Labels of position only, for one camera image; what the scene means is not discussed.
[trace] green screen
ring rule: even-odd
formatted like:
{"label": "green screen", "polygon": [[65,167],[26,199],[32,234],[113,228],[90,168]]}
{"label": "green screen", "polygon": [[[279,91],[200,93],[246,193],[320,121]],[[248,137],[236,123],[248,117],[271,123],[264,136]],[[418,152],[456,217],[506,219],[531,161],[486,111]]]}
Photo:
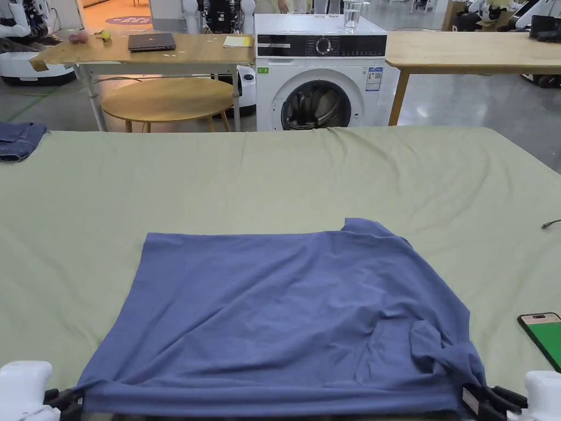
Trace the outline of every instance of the green screen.
{"label": "green screen", "polygon": [[558,365],[561,365],[561,322],[528,325]]}

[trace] round floor sign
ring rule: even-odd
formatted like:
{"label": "round floor sign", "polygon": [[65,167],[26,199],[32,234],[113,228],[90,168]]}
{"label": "round floor sign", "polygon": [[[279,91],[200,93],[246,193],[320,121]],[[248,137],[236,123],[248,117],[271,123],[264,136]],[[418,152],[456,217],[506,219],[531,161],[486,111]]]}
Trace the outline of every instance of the round floor sign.
{"label": "round floor sign", "polygon": [[113,25],[150,25],[152,18],[151,16],[119,16],[111,17],[105,22]]}

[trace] wooden table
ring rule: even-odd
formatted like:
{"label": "wooden table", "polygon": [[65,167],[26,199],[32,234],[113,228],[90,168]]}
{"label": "wooden table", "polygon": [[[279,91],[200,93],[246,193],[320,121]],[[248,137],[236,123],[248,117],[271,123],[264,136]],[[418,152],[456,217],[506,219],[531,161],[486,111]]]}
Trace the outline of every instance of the wooden table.
{"label": "wooden table", "polygon": [[85,81],[95,119],[102,131],[107,131],[107,123],[92,81],[93,75],[229,75],[233,81],[234,129],[239,131],[237,65],[255,63],[253,47],[225,48],[225,34],[173,34],[173,37],[177,44],[173,51],[131,53],[126,35],[115,35],[106,43],[91,36],[86,44],[63,42],[50,47],[32,58],[30,63],[36,71],[46,70],[47,65],[74,66]]}
{"label": "wooden table", "polygon": [[400,70],[389,126],[395,126],[411,74],[561,74],[561,44],[528,33],[391,32],[386,63]]}
{"label": "wooden table", "polygon": [[202,77],[174,77],[138,82],[117,89],[102,101],[110,116],[125,120],[127,132],[132,122],[175,122],[206,118],[214,131],[213,115],[220,114],[226,131],[230,131],[225,111],[232,108],[232,86]]}

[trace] smartphone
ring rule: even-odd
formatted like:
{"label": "smartphone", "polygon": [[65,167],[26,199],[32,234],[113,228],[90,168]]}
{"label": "smartphone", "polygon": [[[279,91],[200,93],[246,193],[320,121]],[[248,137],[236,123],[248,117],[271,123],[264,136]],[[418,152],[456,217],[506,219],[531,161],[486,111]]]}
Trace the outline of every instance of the smartphone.
{"label": "smartphone", "polygon": [[561,318],[552,312],[521,314],[518,323],[555,371],[561,373]]}

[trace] phone screen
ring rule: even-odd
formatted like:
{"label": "phone screen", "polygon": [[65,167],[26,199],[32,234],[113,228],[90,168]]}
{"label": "phone screen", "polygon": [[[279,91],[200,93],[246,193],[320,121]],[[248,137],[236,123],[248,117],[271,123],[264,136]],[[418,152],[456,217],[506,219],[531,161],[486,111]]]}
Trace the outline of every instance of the phone screen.
{"label": "phone screen", "polygon": [[525,314],[520,318],[549,358],[561,366],[561,318],[555,313]]}

